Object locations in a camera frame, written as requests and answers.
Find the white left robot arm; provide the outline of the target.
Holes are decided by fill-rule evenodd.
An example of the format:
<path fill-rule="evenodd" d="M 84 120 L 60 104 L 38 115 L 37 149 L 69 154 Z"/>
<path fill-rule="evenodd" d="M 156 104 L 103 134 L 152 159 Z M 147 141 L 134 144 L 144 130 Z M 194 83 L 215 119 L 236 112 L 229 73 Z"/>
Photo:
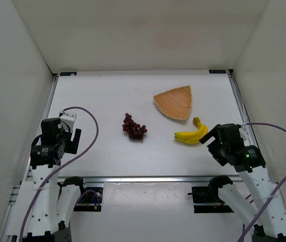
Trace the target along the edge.
<path fill-rule="evenodd" d="M 85 191 L 83 178 L 58 181 L 64 154 L 76 154 L 81 136 L 74 129 L 76 115 L 44 119 L 42 133 L 31 145 L 30 166 L 33 194 L 22 241 L 71 241 L 69 221 L 75 204 Z"/>

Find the dark corner bracket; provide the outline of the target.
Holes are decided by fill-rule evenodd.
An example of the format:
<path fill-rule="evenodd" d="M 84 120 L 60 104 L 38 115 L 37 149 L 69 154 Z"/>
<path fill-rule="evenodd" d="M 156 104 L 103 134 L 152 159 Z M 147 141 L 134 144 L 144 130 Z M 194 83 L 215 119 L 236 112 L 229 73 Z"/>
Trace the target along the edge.
<path fill-rule="evenodd" d="M 59 75 L 61 77 L 76 76 L 77 72 L 61 72 Z"/>
<path fill-rule="evenodd" d="M 226 74 L 226 70 L 208 70 L 210 74 Z"/>

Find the dark left corner bracket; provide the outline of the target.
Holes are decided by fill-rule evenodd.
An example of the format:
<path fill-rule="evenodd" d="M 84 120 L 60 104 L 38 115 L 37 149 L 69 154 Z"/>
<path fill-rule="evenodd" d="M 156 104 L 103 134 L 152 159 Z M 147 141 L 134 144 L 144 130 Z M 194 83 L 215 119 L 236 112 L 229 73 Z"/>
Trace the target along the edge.
<path fill-rule="evenodd" d="M 61 72 L 59 75 L 61 77 L 76 76 L 77 72 Z"/>

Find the aluminium front table rail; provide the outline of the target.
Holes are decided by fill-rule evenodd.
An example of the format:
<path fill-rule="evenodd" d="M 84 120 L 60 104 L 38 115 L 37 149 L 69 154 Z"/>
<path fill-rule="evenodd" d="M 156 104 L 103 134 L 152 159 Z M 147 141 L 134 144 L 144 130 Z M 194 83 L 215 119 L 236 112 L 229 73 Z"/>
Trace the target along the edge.
<path fill-rule="evenodd" d="M 208 182 L 215 176 L 84 176 L 87 183 L 197 183 Z"/>

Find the yellow fake banana bunch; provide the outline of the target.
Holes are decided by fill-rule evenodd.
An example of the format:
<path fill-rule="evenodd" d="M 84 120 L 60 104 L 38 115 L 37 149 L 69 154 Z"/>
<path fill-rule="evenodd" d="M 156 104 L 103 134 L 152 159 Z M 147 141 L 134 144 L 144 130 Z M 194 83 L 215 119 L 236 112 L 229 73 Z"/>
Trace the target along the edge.
<path fill-rule="evenodd" d="M 194 117 L 193 124 L 197 127 L 194 132 L 176 132 L 174 138 L 180 143 L 187 145 L 198 144 L 200 139 L 208 133 L 208 127 L 201 123 L 200 118 Z"/>

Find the woven triangular fruit basket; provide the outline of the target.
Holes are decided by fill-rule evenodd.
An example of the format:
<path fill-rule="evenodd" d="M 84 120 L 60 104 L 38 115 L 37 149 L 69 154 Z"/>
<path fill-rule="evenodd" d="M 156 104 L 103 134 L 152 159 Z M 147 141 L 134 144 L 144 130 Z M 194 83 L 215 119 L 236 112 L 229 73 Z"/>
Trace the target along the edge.
<path fill-rule="evenodd" d="M 165 116 L 186 120 L 192 108 L 191 86 L 177 87 L 153 96 L 153 100 L 159 111 Z"/>

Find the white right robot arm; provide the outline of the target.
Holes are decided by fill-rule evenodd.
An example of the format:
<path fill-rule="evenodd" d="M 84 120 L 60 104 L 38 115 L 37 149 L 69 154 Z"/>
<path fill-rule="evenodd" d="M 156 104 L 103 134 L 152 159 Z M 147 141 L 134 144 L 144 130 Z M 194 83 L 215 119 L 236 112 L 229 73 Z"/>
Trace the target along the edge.
<path fill-rule="evenodd" d="M 280 192 L 286 175 L 280 182 L 272 182 L 260 150 L 254 145 L 245 146 L 241 127 L 216 125 L 200 142 L 204 144 L 214 138 L 207 146 L 210 154 L 220 165 L 234 167 L 253 201 L 247 201 L 226 175 L 209 181 L 209 196 L 227 204 L 242 220 L 245 228 L 239 241 L 243 241 L 249 231 L 253 231 L 252 241 L 286 241 L 286 207 Z"/>

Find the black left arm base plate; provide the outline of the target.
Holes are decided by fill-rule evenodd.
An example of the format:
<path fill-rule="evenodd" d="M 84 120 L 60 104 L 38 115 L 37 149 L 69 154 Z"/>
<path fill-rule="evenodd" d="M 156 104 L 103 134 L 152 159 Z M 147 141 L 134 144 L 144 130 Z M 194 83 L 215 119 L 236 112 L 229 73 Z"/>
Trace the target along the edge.
<path fill-rule="evenodd" d="M 77 201 L 75 212 L 101 212 L 103 203 L 103 184 L 89 184 Z"/>

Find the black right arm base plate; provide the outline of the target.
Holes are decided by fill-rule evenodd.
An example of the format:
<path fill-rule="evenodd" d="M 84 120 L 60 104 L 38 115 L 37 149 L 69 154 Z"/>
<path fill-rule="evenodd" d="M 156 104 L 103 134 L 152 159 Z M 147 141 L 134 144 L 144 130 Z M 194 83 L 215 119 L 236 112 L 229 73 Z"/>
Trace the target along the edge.
<path fill-rule="evenodd" d="M 187 195 L 193 200 L 194 214 L 233 213 L 222 200 L 216 200 L 210 195 L 208 187 L 192 187 Z"/>

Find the aluminium right side rail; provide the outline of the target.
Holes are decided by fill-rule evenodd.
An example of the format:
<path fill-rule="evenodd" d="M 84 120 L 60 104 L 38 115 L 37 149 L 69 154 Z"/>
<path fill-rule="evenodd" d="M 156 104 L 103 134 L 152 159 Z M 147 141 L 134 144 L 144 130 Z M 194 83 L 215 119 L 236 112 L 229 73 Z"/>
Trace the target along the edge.
<path fill-rule="evenodd" d="M 233 94 L 234 94 L 234 97 L 235 97 L 235 100 L 236 100 L 242 121 L 243 121 L 243 123 L 249 123 L 250 122 L 249 115 L 247 113 L 247 110 L 246 110 L 240 89 L 238 87 L 237 80 L 236 80 L 235 75 L 234 75 L 234 70 L 233 69 L 227 69 L 227 74 L 228 74 L 228 77 L 230 80 L 230 84 L 231 84 L 231 87 L 233 90 Z M 245 126 L 244 130 L 247 132 L 247 135 L 249 138 L 248 140 L 249 140 L 250 144 L 254 145 L 258 148 L 259 146 L 258 146 L 256 137 L 255 137 L 253 128 L 251 126 Z"/>

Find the dark red fake grapes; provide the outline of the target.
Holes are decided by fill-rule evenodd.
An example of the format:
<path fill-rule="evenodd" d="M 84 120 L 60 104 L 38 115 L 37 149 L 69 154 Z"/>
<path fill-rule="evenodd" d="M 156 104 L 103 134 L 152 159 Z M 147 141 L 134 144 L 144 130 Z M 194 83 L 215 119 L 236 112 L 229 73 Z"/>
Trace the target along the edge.
<path fill-rule="evenodd" d="M 140 125 L 132 119 L 132 115 L 125 113 L 123 120 L 122 130 L 128 135 L 131 140 L 141 141 L 144 139 L 144 135 L 148 132 L 145 125 Z"/>

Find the dark right corner bracket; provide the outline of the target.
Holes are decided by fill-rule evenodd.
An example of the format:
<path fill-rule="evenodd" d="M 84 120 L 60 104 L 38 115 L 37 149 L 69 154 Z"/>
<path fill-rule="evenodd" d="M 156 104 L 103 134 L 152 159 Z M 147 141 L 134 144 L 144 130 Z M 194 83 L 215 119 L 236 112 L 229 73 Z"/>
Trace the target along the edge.
<path fill-rule="evenodd" d="M 210 74 L 226 74 L 226 70 L 208 70 Z"/>

